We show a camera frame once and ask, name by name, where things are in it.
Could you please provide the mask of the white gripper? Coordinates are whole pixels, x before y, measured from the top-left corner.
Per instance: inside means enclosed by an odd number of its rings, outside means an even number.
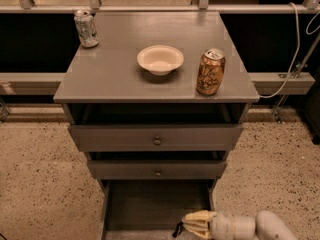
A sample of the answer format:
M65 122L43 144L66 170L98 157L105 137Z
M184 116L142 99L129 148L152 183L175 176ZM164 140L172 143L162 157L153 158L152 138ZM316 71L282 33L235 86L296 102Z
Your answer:
M201 210L186 214L182 222L187 231L203 240L212 240L212 238L214 240L253 240L255 237L256 223L250 216ZM209 222L211 222L212 234L208 228L189 225L205 226Z

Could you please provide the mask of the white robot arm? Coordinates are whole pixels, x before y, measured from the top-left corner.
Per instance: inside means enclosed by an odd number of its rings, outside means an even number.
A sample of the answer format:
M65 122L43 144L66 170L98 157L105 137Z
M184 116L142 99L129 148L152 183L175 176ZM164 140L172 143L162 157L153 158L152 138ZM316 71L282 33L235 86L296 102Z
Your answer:
M181 223L203 240L298 240L281 218L266 210L255 217L201 210L186 214Z

